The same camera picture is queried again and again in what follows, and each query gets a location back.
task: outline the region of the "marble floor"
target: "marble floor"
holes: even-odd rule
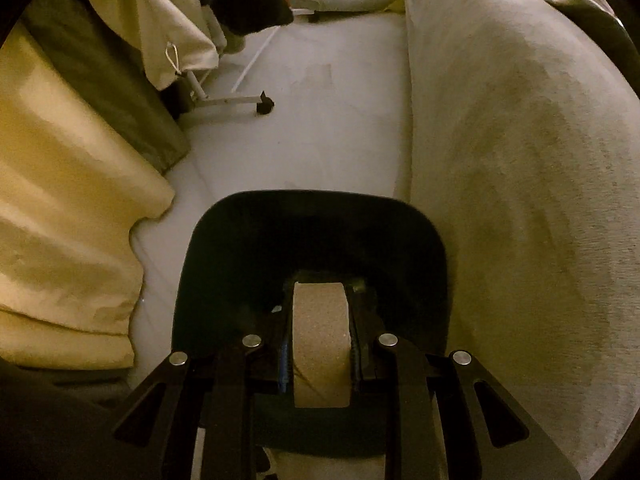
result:
[[[227,92],[269,33],[249,37],[245,51],[223,57],[206,91]],[[132,386],[170,351],[180,270],[191,232],[212,204],[252,189],[408,195],[412,117],[404,16],[316,24],[297,19],[277,32],[239,88],[262,90],[275,101],[268,116],[258,116],[254,105],[238,105],[197,108],[180,119],[193,149],[166,176],[176,191],[174,204],[159,221],[142,222],[132,232],[145,267],[130,328]],[[298,459],[308,462],[295,456],[278,461],[295,470]],[[337,478],[331,471],[338,470],[345,479],[382,478],[375,464],[356,468],[375,469],[364,476],[351,472],[352,463],[302,467],[306,478]]]

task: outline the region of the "beige bedspread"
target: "beige bedspread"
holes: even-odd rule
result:
[[[543,0],[406,10],[411,200],[446,246],[450,348],[590,478],[640,406],[640,102]]]

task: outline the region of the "yellow curtain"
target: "yellow curtain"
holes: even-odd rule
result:
[[[174,192],[87,105],[18,23],[0,49],[0,355],[19,365],[132,365],[137,220]]]

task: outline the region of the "black wheel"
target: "black wheel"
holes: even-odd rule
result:
[[[262,99],[262,101],[255,105],[255,111],[260,115],[270,114],[273,110],[273,107],[275,106],[275,103],[272,99],[269,99],[264,92],[262,92],[262,94],[260,95],[260,99]]]

